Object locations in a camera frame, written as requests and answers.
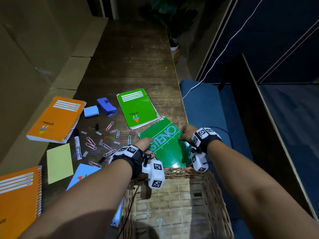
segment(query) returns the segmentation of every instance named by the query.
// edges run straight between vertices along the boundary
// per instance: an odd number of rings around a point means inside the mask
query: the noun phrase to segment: wicker basket
[[[152,190],[150,199],[141,199],[140,189],[130,210],[136,185],[147,179],[143,174],[132,181],[123,201],[123,239],[233,239],[233,231],[221,191],[213,174],[196,172],[193,168],[168,168],[165,183]]]

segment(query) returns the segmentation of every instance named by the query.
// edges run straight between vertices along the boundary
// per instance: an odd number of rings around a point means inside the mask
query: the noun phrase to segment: steno notebook
[[[100,168],[98,167],[94,167],[94,166],[91,166],[91,165],[86,165],[86,164],[80,164],[78,166],[78,169],[77,171],[75,171],[75,174],[68,186],[68,189],[70,189],[73,185],[75,185],[77,182],[79,182],[80,180],[84,179],[85,177],[89,176],[90,174],[96,172],[100,170]],[[114,227],[118,227],[119,226],[119,223],[120,223],[120,217],[121,217],[121,209],[122,209],[122,203],[123,203],[123,200],[121,201],[120,203],[120,206],[118,207],[117,209],[117,212],[116,214],[114,215],[114,218],[112,220],[112,223],[111,225],[114,226]]]
[[[166,117],[162,117],[138,134],[140,138],[150,137],[154,139],[149,149],[163,163],[164,168],[183,168],[192,164],[189,159],[190,145],[179,140],[180,135],[181,131]]]
[[[21,235],[41,214],[42,167],[0,177],[0,238]]]
[[[85,105],[85,101],[54,97],[26,137],[29,140],[66,143]]]
[[[117,99],[130,129],[135,129],[160,119],[160,115],[144,89],[117,94]]]

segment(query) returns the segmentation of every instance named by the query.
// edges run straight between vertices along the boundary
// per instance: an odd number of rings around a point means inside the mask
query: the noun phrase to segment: blue notebook
[[[89,176],[90,174],[98,171],[100,168],[98,167],[94,167],[94,166],[91,166],[91,165],[86,165],[86,164],[80,164],[78,166],[78,169],[77,171],[74,173],[73,175],[73,178],[68,186],[68,189],[70,189],[73,185],[75,185],[77,182],[79,182],[80,180],[84,179],[85,177]],[[122,203],[123,203],[123,200],[121,201],[120,203],[120,206],[118,207],[117,209],[117,212],[115,213],[115,216],[112,220],[112,223],[111,225],[114,226],[114,227],[118,227],[119,224],[120,224],[120,218],[121,218],[121,209],[122,209]]]

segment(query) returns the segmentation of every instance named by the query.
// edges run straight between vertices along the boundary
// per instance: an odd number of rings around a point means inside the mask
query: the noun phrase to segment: blue eraser
[[[117,113],[117,109],[108,101],[106,97],[97,99],[97,101],[102,112],[108,117]]]
[[[90,106],[90,107],[84,108],[84,116],[86,118],[96,116],[98,114],[99,114],[99,109],[97,106]]]

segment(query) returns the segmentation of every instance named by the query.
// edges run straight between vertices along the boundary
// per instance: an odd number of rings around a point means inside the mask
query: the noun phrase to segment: green spiral notebook
[[[191,146],[178,137],[181,131],[166,117],[138,134],[140,138],[150,137],[154,141],[149,149],[163,163],[164,168],[183,168],[192,164],[189,159]]]
[[[160,119],[160,115],[144,89],[117,94],[117,99],[130,129],[135,129]]]

